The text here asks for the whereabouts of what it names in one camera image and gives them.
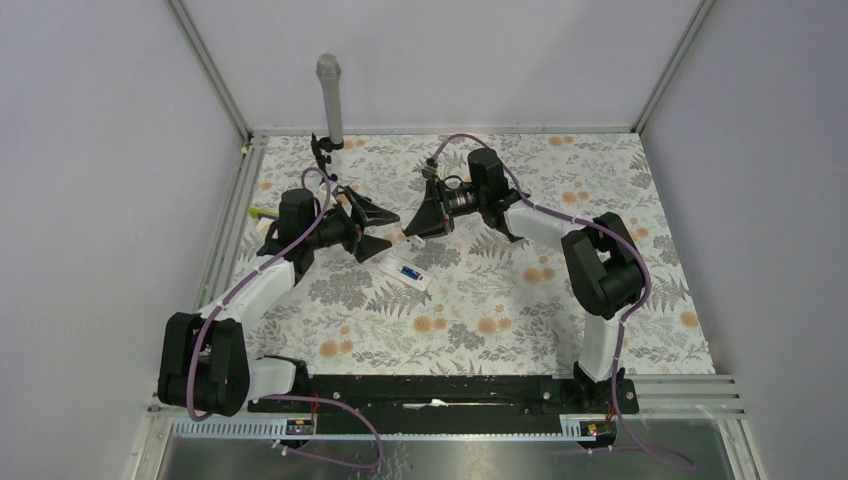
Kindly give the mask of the white battery cover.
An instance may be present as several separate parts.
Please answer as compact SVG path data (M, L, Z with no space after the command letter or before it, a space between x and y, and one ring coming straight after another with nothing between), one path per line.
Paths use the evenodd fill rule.
M424 249L426 246L426 241L419 236L410 237L409 241L418 249Z

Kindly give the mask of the white AC remote control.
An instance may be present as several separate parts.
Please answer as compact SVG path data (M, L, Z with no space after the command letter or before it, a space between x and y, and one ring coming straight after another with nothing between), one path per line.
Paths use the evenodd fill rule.
M426 270L392 254L387 254L379 261L378 269L388 277L419 292L426 291L434 279Z

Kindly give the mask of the light blue battery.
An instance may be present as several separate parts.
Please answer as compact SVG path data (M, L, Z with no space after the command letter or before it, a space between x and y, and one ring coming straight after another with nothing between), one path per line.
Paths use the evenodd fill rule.
M420 271L410 266L403 266L400 269L400 273L413 281L421 281L423 278L423 274Z

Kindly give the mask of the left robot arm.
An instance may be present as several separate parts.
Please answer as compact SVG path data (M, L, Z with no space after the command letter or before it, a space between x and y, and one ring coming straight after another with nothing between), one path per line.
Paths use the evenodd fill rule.
M198 312L171 316L157 382L161 402L186 408L197 421L211 414L233 416L246 403L271 395L288 411L307 404L311 387L298 376L303 362L251 357L245 334L305 276L316 251L339 245L362 263L391 247L365 231L399 216L348 187L341 192L346 205L332 196L320 202L305 188L284 192L247 274Z

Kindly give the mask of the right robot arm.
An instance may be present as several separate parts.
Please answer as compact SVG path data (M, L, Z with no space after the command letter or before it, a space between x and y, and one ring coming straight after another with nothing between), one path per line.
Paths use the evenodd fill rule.
M425 194L404 233L430 239L451 233L458 217L477 214L511 241L526 239L562 254L574 298L591 316L584 328L573 386L575 402L597 412L613 398L610 380L623 366L625 325L647 300L651 279L623 220L607 212L591 220L532 201L495 150L467 157L470 178L449 185L435 157L421 169Z

